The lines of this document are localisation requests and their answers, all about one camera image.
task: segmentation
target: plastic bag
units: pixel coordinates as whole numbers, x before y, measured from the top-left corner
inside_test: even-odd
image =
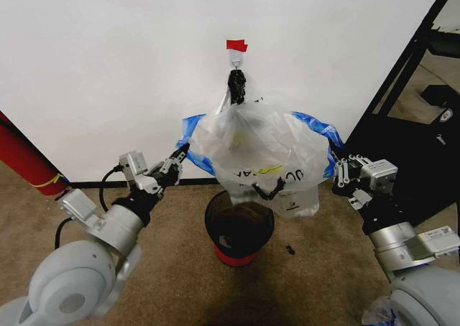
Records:
[[[378,297],[369,309],[366,309],[361,318],[363,326],[398,326],[395,313],[391,310],[390,298]]]
[[[255,200],[289,218],[318,210],[318,184],[334,175],[328,140],[343,147],[336,129],[312,116],[244,102],[184,119],[178,146],[190,143],[188,158],[214,175],[234,204]],[[273,200],[254,190],[269,194],[280,178],[285,186]]]

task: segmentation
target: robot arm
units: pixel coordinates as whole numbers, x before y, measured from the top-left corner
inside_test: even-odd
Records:
[[[350,155],[336,164],[333,193],[347,196],[362,216],[399,325],[458,325],[460,274],[428,263],[458,251],[460,238],[448,226],[417,234],[392,195],[396,174],[387,160]]]
[[[62,326],[105,315],[140,260],[138,233],[150,222],[165,188],[179,183],[188,147],[180,147],[152,169],[139,152],[121,155],[119,164],[131,192],[115,200],[102,217],[80,190],[60,198],[62,209],[82,225],[91,241],[66,244],[45,258],[32,277],[28,296],[0,307],[0,325]]]

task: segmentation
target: red pole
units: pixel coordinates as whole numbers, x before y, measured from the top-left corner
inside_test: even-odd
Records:
[[[1,111],[0,159],[44,195],[56,195],[67,187],[63,176],[22,138]]]

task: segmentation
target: red tape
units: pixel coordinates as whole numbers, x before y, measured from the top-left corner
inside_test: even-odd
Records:
[[[244,40],[227,40],[227,49],[246,52],[247,45],[244,43]]]

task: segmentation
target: trash can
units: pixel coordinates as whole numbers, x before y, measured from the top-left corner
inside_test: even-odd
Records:
[[[245,266],[273,234],[273,211],[257,202],[232,205],[227,191],[215,195],[205,212],[205,226],[218,258]]]

